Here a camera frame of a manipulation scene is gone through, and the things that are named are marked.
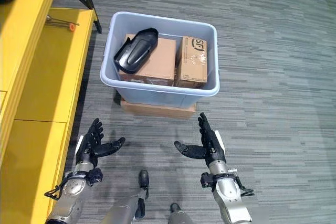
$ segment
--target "cardboard base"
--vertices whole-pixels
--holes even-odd
[[[196,104],[189,108],[176,108],[168,106],[155,106],[140,103],[129,103],[121,98],[121,107],[126,111],[136,115],[162,116],[165,118],[188,119],[196,112]]]

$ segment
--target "robotic arm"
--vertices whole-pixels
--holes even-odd
[[[202,187],[211,187],[214,198],[221,210],[225,224],[251,224],[252,219],[242,202],[242,197],[254,195],[252,189],[245,188],[237,174],[237,169],[228,169],[225,148],[218,131],[213,131],[204,113],[198,118],[202,146],[185,145],[175,141],[178,151],[186,157],[205,159],[210,173],[201,176]]]
[[[117,141],[101,144],[101,139],[104,137],[102,131],[102,123],[96,118],[76,152],[75,170],[67,173],[55,189],[45,193],[45,196],[57,200],[46,224],[77,223],[91,187],[103,179],[101,170],[96,168],[98,157],[115,153],[125,142],[125,138],[122,137]]]

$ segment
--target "cardboard box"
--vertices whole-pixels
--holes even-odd
[[[132,39],[134,34],[127,34]],[[176,41],[159,38],[158,45],[151,53],[148,61],[135,74],[119,70],[120,79],[139,83],[172,86],[175,73]]]
[[[162,116],[166,118],[188,119],[196,112],[196,104],[189,108],[175,108],[168,106],[154,106],[148,104],[128,103],[123,98],[121,107],[132,114],[147,116]]]
[[[201,88],[207,81],[206,41],[183,36],[176,55],[175,86]]]

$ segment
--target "yellow panel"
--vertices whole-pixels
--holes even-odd
[[[81,81],[88,50],[93,11],[51,9],[54,18],[79,23],[66,27],[45,26],[31,63],[15,119],[68,122]]]
[[[0,91],[0,111],[2,109],[2,104],[4,102],[4,99],[5,99],[5,95],[6,95],[6,92],[5,91]]]
[[[33,53],[53,0],[13,0],[0,15],[0,90],[7,91],[0,114],[0,164]]]
[[[44,223],[65,123],[15,120],[1,169],[0,223]]]

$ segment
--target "light blue plastic bin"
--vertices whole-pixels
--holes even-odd
[[[123,45],[126,34],[136,34],[147,28],[156,28],[160,38],[176,40],[176,50],[182,36],[191,36],[207,41],[207,83],[202,89],[168,87],[146,83],[121,81],[113,57]],[[211,97],[219,92],[217,30],[207,23],[174,18],[164,18],[138,13],[118,12],[112,17],[105,46],[100,79],[115,87],[130,103],[174,106],[187,108],[202,97]]]

